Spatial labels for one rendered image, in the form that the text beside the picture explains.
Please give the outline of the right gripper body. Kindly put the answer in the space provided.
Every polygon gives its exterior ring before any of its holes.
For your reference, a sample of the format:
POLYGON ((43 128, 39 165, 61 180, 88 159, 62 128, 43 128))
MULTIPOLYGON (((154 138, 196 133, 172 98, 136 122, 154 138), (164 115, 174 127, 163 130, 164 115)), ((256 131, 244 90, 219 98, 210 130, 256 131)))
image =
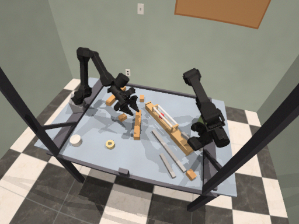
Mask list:
POLYGON ((203 127, 202 129, 203 132, 201 133, 200 137, 196 138, 195 136, 193 136, 187 140, 187 143, 194 151, 199 150, 202 145, 205 144, 205 142, 208 143, 213 140, 211 133, 207 132, 206 127, 203 127))

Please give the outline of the beige roll of tape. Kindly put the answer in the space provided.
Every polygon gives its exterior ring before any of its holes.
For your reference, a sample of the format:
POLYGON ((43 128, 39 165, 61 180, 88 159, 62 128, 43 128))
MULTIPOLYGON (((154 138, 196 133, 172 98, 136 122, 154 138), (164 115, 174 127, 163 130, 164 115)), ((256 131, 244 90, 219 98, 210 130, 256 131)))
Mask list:
POLYGON ((113 149, 114 146, 115 146, 114 141, 112 141, 112 140, 108 140, 108 141, 106 142, 106 147, 107 147, 108 149, 113 149), (109 145, 109 144, 111 144, 111 145, 109 145))

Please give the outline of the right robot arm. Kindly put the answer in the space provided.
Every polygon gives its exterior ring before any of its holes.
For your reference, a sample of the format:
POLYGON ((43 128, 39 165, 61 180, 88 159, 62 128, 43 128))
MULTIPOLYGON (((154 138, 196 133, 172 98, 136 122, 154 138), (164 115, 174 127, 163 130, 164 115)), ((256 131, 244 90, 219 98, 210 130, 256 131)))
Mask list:
POLYGON ((223 129, 225 126, 225 119, 220 109, 216 108, 215 104, 210 101, 207 97, 201 83, 200 83, 201 74, 198 69, 191 69, 183 73, 183 79, 186 84, 192 86, 196 94, 196 105, 199 111, 201 111, 201 118, 204 122, 196 122, 192 124, 191 130, 198 132, 200 136, 203 132, 203 127, 206 127, 207 132, 210 132, 216 147, 222 148, 227 146, 230 143, 230 140, 223 129), (187 77, 187 78, 186 78, 187 77), (220 120, 220 118, 221 120, 220 120), (207 124, 206 124, 207 123, 207 124), (206 126, 207 125, 207 126, 206 126))

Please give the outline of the white short cylinder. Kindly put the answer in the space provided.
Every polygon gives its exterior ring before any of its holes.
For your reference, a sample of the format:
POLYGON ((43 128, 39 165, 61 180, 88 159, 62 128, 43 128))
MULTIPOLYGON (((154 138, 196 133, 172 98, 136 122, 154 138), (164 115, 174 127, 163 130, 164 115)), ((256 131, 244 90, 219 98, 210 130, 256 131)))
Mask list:
POLYGON ((79 135, 73 135, 71 138, 70 138, 70 143, 73 145, 73 146, 79 146, 81 143, 82 143, 82 139, 79 135))

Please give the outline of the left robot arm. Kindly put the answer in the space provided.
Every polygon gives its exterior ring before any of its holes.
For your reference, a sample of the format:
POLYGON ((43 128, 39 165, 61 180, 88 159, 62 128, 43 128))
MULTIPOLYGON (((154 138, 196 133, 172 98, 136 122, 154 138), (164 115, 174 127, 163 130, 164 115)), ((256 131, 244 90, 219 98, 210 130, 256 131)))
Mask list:
MULTIPOLYGON (((102 60, 100 59, 99 53, 96 51, 91 51, 89 48, 79 47, 77 49, 77 58, 80 61, 80 79, 81 85, 78 91, 74 92, 74 97, 71 100, 75 105, 82 104, 84 98, 90 97, 92 94, 92 88, 88 85, 88 61, 91 58, 95 64, 96 69, 100 75, 100 81, 103 86, 110 88, 107 89, 107 93, 112 93, 114 96, 117 92, 124 88, 125 85, 129 82, 128 76, 119 73, 117 78, 114 78, 105 68, 102 60)), ((131 87, 126 92, 121 92, 123 99, 126 99, 127 96, 135 93, 135 89, 131 87)))

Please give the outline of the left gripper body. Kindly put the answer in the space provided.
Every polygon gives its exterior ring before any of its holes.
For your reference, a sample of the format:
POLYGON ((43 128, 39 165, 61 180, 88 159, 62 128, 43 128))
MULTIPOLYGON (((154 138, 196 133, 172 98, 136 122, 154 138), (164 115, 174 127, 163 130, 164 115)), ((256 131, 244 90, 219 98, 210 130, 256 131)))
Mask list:
POLYGON ((131 97, 127 96, 126 99, 123 99, 120 92, 124 92, 124 91, 120 90, 119 92, 117 92, 115 94, 115 100, 118 100, 118 102, 114 105, 115 111, 118 111, 119 109, 121 109, 124 106, 124 104, 128 103, 130 105, 135 99, 138 99, 138 97, 136 95, 131 96, 131 97))

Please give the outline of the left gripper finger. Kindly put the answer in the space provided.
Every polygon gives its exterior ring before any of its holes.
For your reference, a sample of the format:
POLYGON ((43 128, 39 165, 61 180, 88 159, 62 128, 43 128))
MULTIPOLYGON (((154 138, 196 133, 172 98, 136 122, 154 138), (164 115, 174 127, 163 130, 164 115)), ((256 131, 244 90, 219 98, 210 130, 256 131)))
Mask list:
POLYGON ((119 111, 122 111, 124 113, 127 113, 131 116, 133 116, 134 114, 132 113, 132 111, 129 109, 128 107, 128 103, 124 104, 124 106, 119 110, 119 111))
POLYGON ((137 107, 137 103, 136 103, 137 99, 135 99, 129 106, 134 109, 136 112, 139 112, 139 109, 137 107))

